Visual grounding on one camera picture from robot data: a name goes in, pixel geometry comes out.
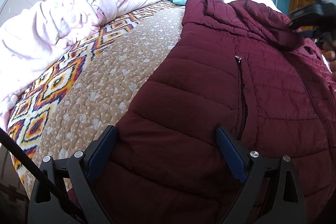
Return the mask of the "person right hand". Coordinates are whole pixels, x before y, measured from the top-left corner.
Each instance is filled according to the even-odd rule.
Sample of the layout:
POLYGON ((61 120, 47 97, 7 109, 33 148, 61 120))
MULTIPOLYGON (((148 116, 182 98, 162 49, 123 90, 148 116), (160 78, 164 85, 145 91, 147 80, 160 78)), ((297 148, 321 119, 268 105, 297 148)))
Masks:
POLYGON ((335 48, 329 43, 323 43, 322 52, 329 63, 329 67, 333 76, 335 76, 335 48))

